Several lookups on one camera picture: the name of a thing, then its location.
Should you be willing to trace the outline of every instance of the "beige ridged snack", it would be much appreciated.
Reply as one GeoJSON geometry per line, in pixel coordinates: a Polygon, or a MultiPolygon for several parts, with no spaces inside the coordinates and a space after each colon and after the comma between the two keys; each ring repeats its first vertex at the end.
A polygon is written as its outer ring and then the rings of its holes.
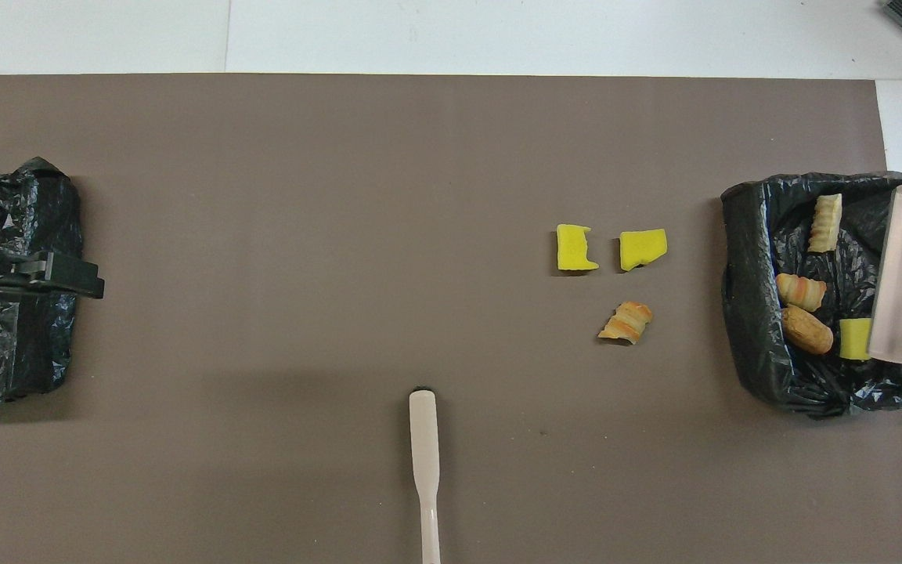
{"type": "Polygon", "coordinates": [[[622,302],[608,324],[597,333],[605,339],[626,339],[636,344],[645,330],[645,324],[652,321],[652,311],[644,303],[622,302]]]}
{"type": "Polygon", "coordinates": [[[841,233],[841,195],[817,197],[813,211],[813,228],[810,229],[811,253],[826,253],[837,249],[837,236],[841,233]]]}
{"type": "Polygon", "coordinates": [[[778,295],[786,305],[798,305],[806,311],[816,311],[823,304],[827,283],[795,274],[779,274],[774,278],[778,295]]]}
{"type": "Polygon", "coordinates": [[[834,346],[834,333],[813,314],[790,305],[781,311],[781,327],[792,344],[806,353],[824,354],[834,346]]]}

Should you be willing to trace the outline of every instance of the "food item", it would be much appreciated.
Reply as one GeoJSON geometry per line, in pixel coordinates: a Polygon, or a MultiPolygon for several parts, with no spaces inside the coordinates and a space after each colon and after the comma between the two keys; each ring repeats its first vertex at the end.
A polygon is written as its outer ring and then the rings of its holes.
{"type": "Polygon", "coordinates": [[[586,232],[590,227],[562,224],[555,228],[559,270],[594,270],[599,265],[586,260],[586,232]]]}
{"type": "Polygon", "coordinates": [[[788,340],[806,353],[824,354],[834,346],[834,333],[831,333],[830,327],[821,324],[812,313],[794,305],[781,311],[781,326],[788,340]]]}
{"type": "Polygon", "coordinates": [[[778,295],[784,304],[798,305],[806,311],[820,309],[827,292],[826,282],[795,274],[779,274],[774,278],[774,284],[778,286],[778,295]]]}
{"type": "Polygon", "coordinates": [[[608,319],[608,324],[597,333],[598,337],[606,339],[626,339],[627,342],[636,344],[645,324],[652,321],[652,311],[647,305],[638,302],[622,302],[615,315],[608,319]]]}
{"type": "Polygon", "coordinates": [[[838,356],[848,360],[869,360],[869,330],[871,317],[841,320],[841,351],[838,356]]]}
{"type": "Polygon", "coordinates": [[[837,236],[841,233],[841,195],[817,197],[813,211],[813,228],[810,229],[811,253],[826,253],[837,249],[837,236]]]}
{"type": "Polygon", "coordinates": [[[666,231],[622,231],[622,270],[647,265],[666,254],[666,231]]]}

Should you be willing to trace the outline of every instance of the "white brush handle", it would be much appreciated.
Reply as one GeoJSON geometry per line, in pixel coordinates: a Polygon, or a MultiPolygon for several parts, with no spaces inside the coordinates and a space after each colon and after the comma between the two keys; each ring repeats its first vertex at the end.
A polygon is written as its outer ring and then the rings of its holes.
{"type": "Polygon", "coordinates": [[[413,448],[413,479],[420,495],[423,564],[440,564],[437,485],[441,479],[441,465],[437,443],[437,399],[428,389],[409,394],[409,435],[413,448]]]}

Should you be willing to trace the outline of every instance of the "yellow sponge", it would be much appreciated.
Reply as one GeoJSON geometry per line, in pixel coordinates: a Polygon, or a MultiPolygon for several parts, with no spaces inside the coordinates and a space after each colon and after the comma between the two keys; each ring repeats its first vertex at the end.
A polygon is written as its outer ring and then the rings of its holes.
{"type": "Polygon", "coordinates": [[[666,231],[622,231],[622,270],[649,264],[666,254],[666,231]]]}
{"type": "Polygon", "coordinates": [[[590,227],[562,224],[555,228],[559,243],[559,270],[594,270],[599,265],[586,260],[586,232],[590,227]]]}
{"type": "Polygon", "coordinates": [[[841,358],[848,360],[869,360],[869,330],[872,319],[841,320],[841,358]]]}

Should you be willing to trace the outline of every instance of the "black plastic bag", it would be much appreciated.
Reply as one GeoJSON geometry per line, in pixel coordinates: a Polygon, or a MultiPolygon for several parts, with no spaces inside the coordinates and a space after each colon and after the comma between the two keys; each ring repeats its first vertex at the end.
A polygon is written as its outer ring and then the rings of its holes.
{"type": "MultiPolygon", "coordinates": [[[[82,256],[78,191],[43,158],[0,175],[0,247],[82,256]]],[[[74,295],[0,299],[0,401],[64,383],[74,321],[74,295]]]]}
{"type": "Polygon", "coordinates": [[[723,316],[737,375],[758,399],[812,418],[902,407],[902,364],[838,357],[839,320],[870,317],[890,200],[902,174],[777,175],[723,193],[723,316]],[[806,253],[817,196],[842,194],[837,251],[806,253]],[[813,314],[834,331],[814,356],[787,342],[774,275],[827,282],[813,314]]]}

